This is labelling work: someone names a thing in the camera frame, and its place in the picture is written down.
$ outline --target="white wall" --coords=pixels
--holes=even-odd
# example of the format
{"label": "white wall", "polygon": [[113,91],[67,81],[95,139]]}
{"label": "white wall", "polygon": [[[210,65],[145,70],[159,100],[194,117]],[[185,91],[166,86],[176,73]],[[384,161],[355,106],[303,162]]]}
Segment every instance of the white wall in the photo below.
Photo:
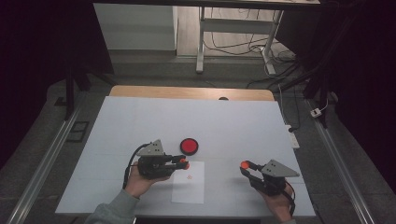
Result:
{"label": "white wall", "polygon": [[94,4],[107,49],[175,50],[177,7]]}

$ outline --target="red button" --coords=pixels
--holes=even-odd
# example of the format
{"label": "red button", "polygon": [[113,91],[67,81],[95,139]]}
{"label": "red button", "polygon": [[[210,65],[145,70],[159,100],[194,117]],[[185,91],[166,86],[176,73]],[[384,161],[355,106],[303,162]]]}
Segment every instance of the red button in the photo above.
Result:
{"label": "red button", "polygon": [[181,141],[180,150],[183,154],[192,156],[198,151],[198,142],[193,138],[186,138]]}

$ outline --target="white tabletop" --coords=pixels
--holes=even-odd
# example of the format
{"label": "white tabletop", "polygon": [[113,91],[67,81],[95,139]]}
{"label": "white tabletop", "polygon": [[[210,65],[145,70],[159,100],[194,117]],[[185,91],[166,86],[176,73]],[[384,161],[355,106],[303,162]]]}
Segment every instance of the white tabletop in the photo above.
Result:
{"label": "white tabletop", "polygon": [[[180,155],[179,144],[188,137],[199,143],[188,160],[205,163],[204,203],[172,203],[171,177],[141,197],[137,216],[271,216],[241,175],[240,162],[274,159],[301,173],[277,102],[108,96],[56,213],[87,214],[111,202],[136,148],[161,139],[166,154]],[[294,215],[314,216],[303,176],[288,181],[296,191]]]}

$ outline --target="human hand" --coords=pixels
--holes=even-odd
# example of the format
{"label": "human hand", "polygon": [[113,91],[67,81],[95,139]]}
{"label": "human hand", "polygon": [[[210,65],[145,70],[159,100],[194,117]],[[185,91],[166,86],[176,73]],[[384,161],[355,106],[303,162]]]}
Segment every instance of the human hand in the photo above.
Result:
{"label": "human hand", "polygon": [[142,175],[139,174],[139,170],[137,169],[137,161],[131,166],[131,173],[129,174],[128,183],[125,187],[125,191],[134,196],[135,198],[139,198],[142,194],[146,193],[149,190],[149,187],[158,181],[164,181],[169,179],[170,176],[157,178],[157,179],[146,179]]}
{"label": "human hand", "polygon": [[[289,184],[286,184],[285,191],[291,195],[293,190]],[[274,214],[279,222],[286,222],[291,220],[290,214],[290,202],[289,199],[283,194],[268,196],[261,191],[258,191],[260,195],[264,198],[268,209]]]}

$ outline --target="sleeve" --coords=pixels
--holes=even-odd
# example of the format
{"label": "sleeve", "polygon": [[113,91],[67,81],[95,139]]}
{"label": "sleeve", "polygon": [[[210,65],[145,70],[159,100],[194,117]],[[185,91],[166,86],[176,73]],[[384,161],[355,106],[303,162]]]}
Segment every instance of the sleeve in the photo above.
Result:
{"label": "sleeve", "polygon": [[296,220],[292,219],[290,221],[287,222],[282,222],[281,224],[297,224]]}
{"label": "sleeve", "polygon": [[134,221],[134,209],[139,199],[128,194],[124,189],[109,204],[99,204],[95,211],[87,217],[86,224],[128,223]]}

